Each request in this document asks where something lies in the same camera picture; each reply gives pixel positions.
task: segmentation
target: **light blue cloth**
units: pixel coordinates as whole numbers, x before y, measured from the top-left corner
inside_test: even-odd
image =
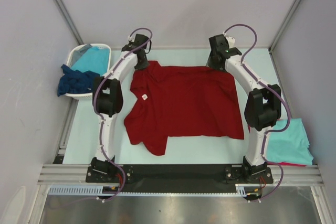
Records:
[[[102,76],[108,70],[109,54],[108,48],[91,47],[72,65],[71,69],[82,73],[92,71]]]
[[[285,127],[287,120],[280,120],[274,130]],[[302,119],[291,119],[289,127],[283,132],[272,132],[267,147],[267,159],[272,162],[312,165],[309,141]]]

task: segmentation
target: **navy blue cloth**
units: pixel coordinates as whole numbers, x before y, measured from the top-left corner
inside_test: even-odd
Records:
[[[84,73],[71,70],[67,65],[62,65],[64,75],[60,78],[57,90],[57,96],[65,93],[84,94],[92,92],[93,81],[99,74],[86,71]]]

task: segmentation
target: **shiny metallic surface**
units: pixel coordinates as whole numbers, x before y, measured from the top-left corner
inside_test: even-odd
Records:
[[[48,196],[41,224],[63,223],[248,223],[319,224],[310,187],[280,187],[261,203],[243,198],[119,196],[111,202],[79,196]]]

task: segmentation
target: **wall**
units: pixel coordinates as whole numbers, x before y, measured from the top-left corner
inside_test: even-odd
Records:
[[[25,186],[22,223],[41,166],[56,149],[69,104],[56,96],[60,66],[76,43],[53,0],[0,0],[0,6],[0,222]]]
[[[335,31],[335,0],[303,0],[274,58],[293,115],[303,118],[310,150],[336,210]]]
[[[293,0],[63,0],[85,43],[118,48],[138,27],[153,29],[154,48],[208,48],[208,38],[235,23],[259,35],[258,47],[274,39]],[[237,46],[253,42],[244,28],[232,30]]]

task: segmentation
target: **laundry basket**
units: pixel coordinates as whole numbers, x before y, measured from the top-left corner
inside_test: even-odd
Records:
[[[69,54],[69,57],[68,57],[68,60],[67,60],[67,63],[66,65],[71,67],[74,62],[72,61],[72,55],[74,54],[73,52],[74,51],[77,51],[79,50],[80,48],[82,48],[83,46],[85,45],[80,45],[78,47],[75,47]],[[91,44],[91,46],[93,47],[98,47],[99,49],[105,49],[105,48],[108,48],[110,50],[110,54],[109,54],[109,61],[108,61],[108,64],[107,64],[107,69],[106,69],[106,72],[110,69],[110,62],[111,62],[111,48],[108,46],[108,45],[105,45],[105,44]],[[76,100],[92,100],[92,92],[91,93],[85,93],[85,94],[70,94],[70,93],[66,93],[65,94],[67,97],[72,97]]]

